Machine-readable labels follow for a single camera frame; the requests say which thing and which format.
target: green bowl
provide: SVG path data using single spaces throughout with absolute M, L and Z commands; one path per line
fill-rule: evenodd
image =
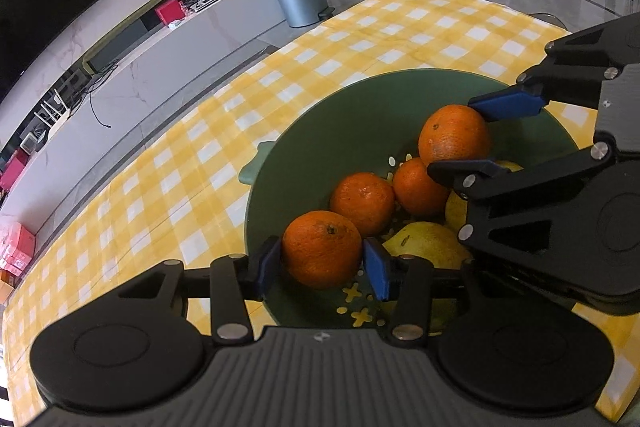
M 260 144 L 240 172 L 240 181 L 252 186 L 244 225 L 247 251 L 270 235 L 282 235 L 296 217 L 328 208 L 334 187 L 348 174 L 370 171 L 386 177 L 394 171 L 390 156 L 401 162 L 407 153 L 417 155 L 422 126 L 437 109 L 466 105 L 473 96 L 502 88 L 501 82 L 478 74 L 408 70 L 362 80 L 322 100 L 277 142 Z M 491 123 L 489 130 L 492 157 L 524 168 L 577 150 L 546 111 Z M 289 327 L 374 327 L 383 319 L 362 274 L 344 289 L 315 291 L 283 271 L 265 304 L 279 324 Z

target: yellow checkered tablecloth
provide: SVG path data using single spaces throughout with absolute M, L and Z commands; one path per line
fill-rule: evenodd
M 564 32 L 484 0 L 366 0 L 252 67 L 187 114 L 98 194 L 49 248 L 4 314 L 4 355 L 17 425 L 42 408 L 29 349 L 48 324 L 157 264 L 187 267 L 243 251 L 249 189 L 238 171 L 263 140 L 276 139 L 309 107 L 353 82 L 389 71 L 450 68 L 511 84 Z M 552 103 L 549 110 L 580 147 L 592 143 L 595 113 Z M 255 333 L 273 319 L 248 303 Z M 188 319 L 209 333 L 209 305 Z M 615 417 L 638 387 L 636 317 L 588 318 L 607 331 L 628 321 L 616 346 L 625 365 L 600 409 Z

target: orange fruit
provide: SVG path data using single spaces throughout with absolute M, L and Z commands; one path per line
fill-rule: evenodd
M 362 238 L 344 216 L 314 210 L 294 219 L 282 236 L 282 262 L 292 277 L 318 290 L 352 279 L 362 259 Z
M 412 216 L 429 217 L 444 211 L 449 189 L 429 177 L 421 158 L 399 166 L 393 183 L 398 202 Z
M 466 105 L 446 105 L 433 113 L 418 138 L 425 165 L 439 160 L 479 160 L 491 150 L 482 116 Z
M 391 221 L 396 197 L 386 180 L 371 172 L 357 172 L 338 183 L 329 208 L 349 219 L 360 235 L 367 237 L 379 234 Z

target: white logo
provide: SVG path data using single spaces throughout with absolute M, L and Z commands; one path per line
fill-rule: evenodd
M 314 340 L 318 341 L 319 343 L 323 343 L 324 341 L 327 341 L 331 338 L 331 335 L 329 335 L 329 333 L 324 333 L 324 331 L 320 331 L 320 333 L 316 333 L 314 335 Z

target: bowl handle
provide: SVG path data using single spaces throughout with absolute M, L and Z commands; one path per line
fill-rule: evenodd
M 267 155 L 273 149 L 276 142 L 260 142 L 258 143 L 258 150 L 255 153 L 254 158 L 240 169 L 238 173 L 238 181 L 243 185 L 253 185 L 255 179 L 258 177 L 260 167 L 267 159 Z

